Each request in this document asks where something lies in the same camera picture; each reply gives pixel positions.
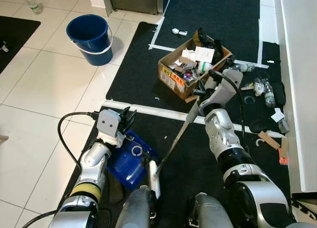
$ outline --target blue container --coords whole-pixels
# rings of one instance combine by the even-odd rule
[[[136,189],[147,170],[142,164],[144,155],[157,158],[157,153],[139,138],[133,131],[128,130],[128,136],[133,141],[125,139],[120,148],[116,148],[107,162],[107,169],[126,187]]]
[[[112,34],[109,41],[108,28],[111,32],[104,18],[87,14],[73,19],[66,32],[90,64],[102,66],[112,59]]]

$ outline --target white tile floor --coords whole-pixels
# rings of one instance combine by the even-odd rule
[[[0,15],[41,21],[0,74],[0,134],[9,136],[0,144],[0,220],[5,228],[20,228],[39,213],[56,208],[75,166],[58,140],[59,118],[68,112],[98,110],[138,23],[157,23],[161,18],[113,12],[106,18],[114,34],[113,59],[94,67],[69,41],[65,28],[83,13],[105,17],[104,10],[91,7],[89,0],[38,2],[44,10],[34,15],[24,0],[0,0]],[[261,6],[274,9],[273,4],[261,0]],[[78,116],[63,124],[65,141],[76,156],[92,123]],[[51,219],[31,227],[48,227]]]

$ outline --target black floor mat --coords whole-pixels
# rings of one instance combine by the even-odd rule
[[[9,49],[8,53],[0,50],[0,73],[40,24],[39,21],[0,16],[0,41],[5,41]]]
[[[178,130],[181,128],[182,123],[177,120],[138,113],[131,129],[152,146],[160,157],[163,157],[167,153]],[[84,151],[88,149],[88,145],[91,141],[94,141],[97,134],[97,128],[94,126]],[[260,142],[260,146],[256,147],[256,139],[258,139],[257,135],[246,135],[246,144],[250,148],[251,156],[283,191],[289,201],[290,186],[287,166],[279,164],[278,151],[268,144]],[[76,168],[65,194],[71,191],[78,176],[79,172]],[[188,127],[175,148],[174,153],[162,170],[160,184],[160,222],[157,226],[159,228],[183,227],[186,199],[188,196],[195,195],[198,192],[205,192],[215,197],[225,208],[228,208],[229,201],[227,193],[223,190],[222,174],[215,157],[209,149],[209,139],[205,133],[204,125],[191,124]],[[124,201],[118,204],[109,204],[106,187],[100,202],[100,208],[109,208],[112,211],[111,227],[113,228],[115,227]],[[125,192],[126,199],[130,191],[126,189]],[[98,227],[105,227],[107,220],[108,214],[102,212]]]
[[[177,48],[202,27],[219,39],[236,59],[256,62],[259,48],[260,0],[170,0],[156,45]],[[188,31],[174,35],[172,29]]]
[[[186,103],[158,79],[158,61],[167,51],[160,49],[148,50],[152,30],[155,25],[141,22],[133,37],[131,45],[106,95],[107,99],[119,102],[163,108],[188,113],[193,102]],[[270,44],[264,44],[264,53],[270,51]],[[260,74],[268,74],[271,81],[281,81],[281,72],[275,65],[268,69],[256,68],[254,72],[244,75],[241,85],[250,83]],[[254,104],[245,105],[245,122],[248,126],[256,119],[262,118],[267,128],[279,132],[278,125],[270,116],[274,109],[266,108],[264,96],[255,97],[253,91],[244,91],[243,96],[251,95]],[[226,106],[233,123],[241,124],[238,96],[234,96]]]
[[[159,80],[158,61],[169,52],[148,50],[155,27],[145,22],[139,24],[106,99],[188,112],[191,104],[187,104]]]

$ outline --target black cable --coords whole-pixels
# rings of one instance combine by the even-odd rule
[[[57,213],[57,210],[54,210],[54,211],[50,211],[50,212],[46,212],[46,213],[43,213],[35,218],[33,218],[32,220],[30,220],[27,224],[25,224],[22,228],[27,228],[29,227],[31,224],[33,224],[34,222],[38,221],[39,219],[42,219],[44,217],[48,217],[50,215],[53,215],[53,214],[56,214]]]
[[[68,152],[68,154],[70,155],[70,157],[73,159],[73,161],[76,163],[76,166],[79,168],[79,170],[81,171],[81,166],[79,164],[79,162],[77,161],[76,157],[73,155],[73,153],[71,153],[71,151],[69,150],[68,146],[66,145],[65,141],[64,141],[64,138],[61,134],[61,131],[60,131],[60,127],[61,127],[61,124],[62,122],[65,120],[65,118],[69,117],[69,116],[72,116],[72,115],[91,115],[91,113],[89,112],[74,112],[74,113],[68,113],[66,114],[65,116],[63,116],[60,121],[58,122],[58,126],[57,126],[57,132],[58,132],[58,136],[59,136],[59,139],[61,141],[61,143],[63,144],[63,146],[65,147],[66,151]]]
[[[241,114],[241,127],[242,127],[242,145],[245,148],[245,124],[244,124],[244,105],[243,105],[243,98],[241,95],[241,91],[238,89],[238,87],[235,85],[235,83],[230,80],[227,76],[224,74],[215,71],[215,70],[209,70],[209,74],[217,74],[218,76],[224,78],[226,81],[228,81],[232,87],[236,90],[237,94],[239,95],[239,101],[240,101],[240,114]]]

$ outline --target white wall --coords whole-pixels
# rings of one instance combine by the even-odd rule
[[[275,6],[291,190],[317,191],[317,0],[275,0]]]

